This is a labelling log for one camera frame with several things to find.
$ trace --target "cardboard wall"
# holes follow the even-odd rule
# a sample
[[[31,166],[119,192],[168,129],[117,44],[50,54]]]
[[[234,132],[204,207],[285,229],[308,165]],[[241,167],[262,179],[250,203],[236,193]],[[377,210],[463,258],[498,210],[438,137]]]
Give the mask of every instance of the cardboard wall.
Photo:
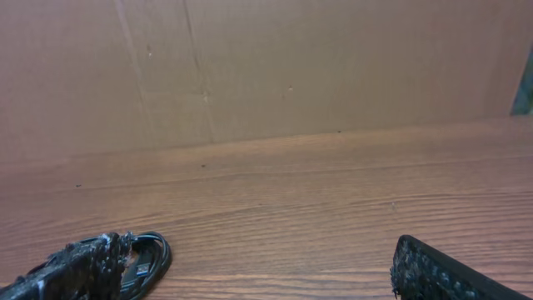
[[[509,114],[530,0],[0,2],[0,162]]]

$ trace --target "wood grain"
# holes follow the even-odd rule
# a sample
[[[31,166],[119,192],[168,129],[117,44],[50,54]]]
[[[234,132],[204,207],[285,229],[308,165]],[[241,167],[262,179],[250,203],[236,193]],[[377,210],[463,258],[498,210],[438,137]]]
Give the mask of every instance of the wood grain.
[[[407,233],[533,297],[532,170],[528,117],[4,163],[0,283],[156,230],[174,263],[151,299],[393,299]]]

